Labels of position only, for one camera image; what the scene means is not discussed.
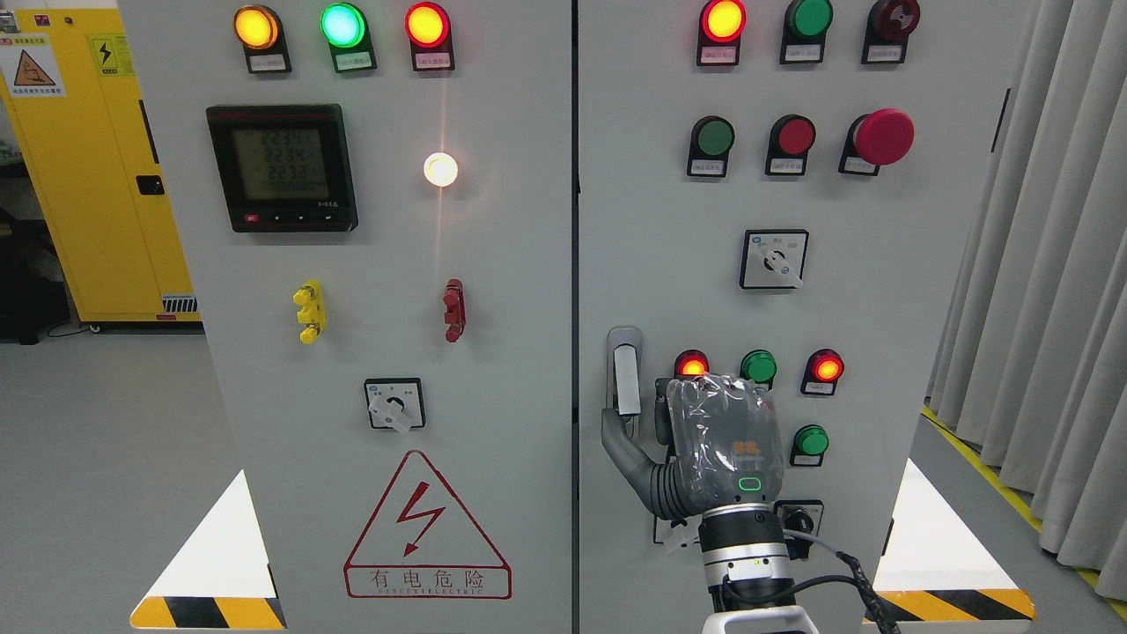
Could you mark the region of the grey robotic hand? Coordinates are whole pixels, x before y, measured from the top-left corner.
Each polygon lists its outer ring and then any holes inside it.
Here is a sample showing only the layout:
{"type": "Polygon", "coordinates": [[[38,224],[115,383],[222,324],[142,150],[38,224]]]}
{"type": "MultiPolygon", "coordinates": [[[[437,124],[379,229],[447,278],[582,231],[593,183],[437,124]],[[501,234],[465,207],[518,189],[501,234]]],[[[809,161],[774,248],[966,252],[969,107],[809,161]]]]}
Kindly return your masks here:
{"type": "Polygon", "coordinates": [[[769,390],[727,374],[673,378],[668,414],[676,459],[657,464],[625,437],[622,418],[602,412],[602,445],[645,509],[683,520],[737,503],[777,501],[784,486],[784,447],[769,390]]]}

